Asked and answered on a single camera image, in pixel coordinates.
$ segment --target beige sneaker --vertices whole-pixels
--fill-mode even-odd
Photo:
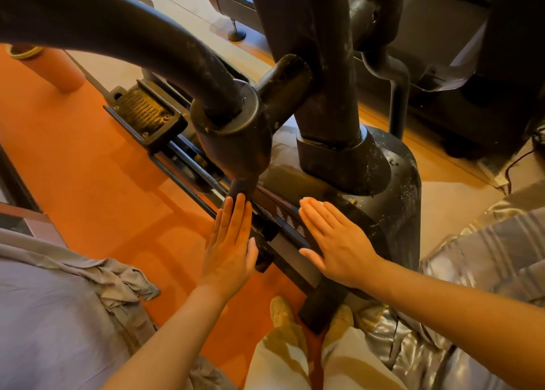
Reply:
[[[346,304],[342,304],[333,319],[331,320],[331,326],[333,324],[347,325],[348,327],[354,327],[354,316],[352,315],[352,310]]]
[[[272,325],[275,328],[285,323],[295,322],[290,303],[284,297],[277,296],[271,300],[270,313]]]

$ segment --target exercise machine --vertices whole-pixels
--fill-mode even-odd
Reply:
[[[209,1],[233,25],[267,34],[255,0]],[[361,0],[349,1],[353,10]],[[449,155],[509,158],[528,139],[543,115],[544,24],[542,0],[403,0],[387,51],[409,69],[409,113],[442,135]],[[240,25],[229,33],[244,37]],[[360,98],[381,110],[389,84],[366,68],[364,37],[353,41]]]
[[[253,0],[276,65],[248,82],[179,24],[138,0],[0,0],[0,41],[104,54],[144,68],[105,109],[214,217],[225,196],[252,201],[257,268],[276,264],[307,294],[319,332],[348,294],[297,253],[319,251],[299,200],[330,201],[377,253],[416,270],[421,184],[401,141],[406,66],[388,55],[403,0]],[[359,123],[353,37],[391,84],[390,132]]]

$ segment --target left hand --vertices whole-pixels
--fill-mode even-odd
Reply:
[[[227,197],[217,213],[198,284],[211,288],[224,305],[253,274],[258,254],[255,238],[248,239],[252,205],[241,193],[234,208],[233,203],[233,198]]]

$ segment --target foot pedal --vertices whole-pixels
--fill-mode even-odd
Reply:
[[[147,151],[157,153],[187,127],[187,120],[148,83],[136,85],[104,109]]]

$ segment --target leg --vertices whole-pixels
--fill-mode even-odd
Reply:
[[[275,327],[255,347],[245,390],[310,390],[305,336],[282,297],[271,301]]]
[[[324,390],[406,390],[367,347],[365,334],[354,328],[352,311],[342,305],[331,321],[322,347]]]

